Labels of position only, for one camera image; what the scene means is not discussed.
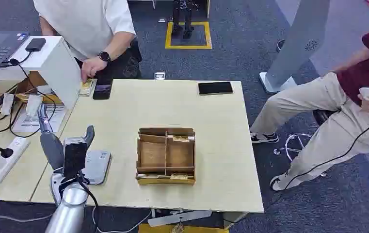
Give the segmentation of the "standing person's left hand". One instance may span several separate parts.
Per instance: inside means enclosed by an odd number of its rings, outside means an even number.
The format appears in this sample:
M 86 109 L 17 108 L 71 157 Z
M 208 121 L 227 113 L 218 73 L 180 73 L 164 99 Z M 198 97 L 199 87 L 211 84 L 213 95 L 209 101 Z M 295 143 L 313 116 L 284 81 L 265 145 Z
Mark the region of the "standing person's left hand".
M 103 70 L 108 62 L 100 59 L 99 56 L 85 60 L 81 66 L 81 81 L 87 82 L 88 78 L 93 78 L 98 71 Z

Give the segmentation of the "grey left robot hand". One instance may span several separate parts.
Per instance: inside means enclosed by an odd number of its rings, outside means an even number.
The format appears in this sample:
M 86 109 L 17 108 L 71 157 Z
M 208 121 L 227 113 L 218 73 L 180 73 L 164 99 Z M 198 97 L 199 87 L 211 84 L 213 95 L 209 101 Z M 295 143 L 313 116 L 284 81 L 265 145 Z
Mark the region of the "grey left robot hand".
M 68 137 L 62 142 L 52 131 L 46 109 L 45 104 L 40 104 L 37 114 L 41 131 L 40 143 L 49 164 L 54 170 L 63 168 L 63 173 L 84 169 L 87 150 L 95 136 L 94 127 L 88 126 L 85 136 Z

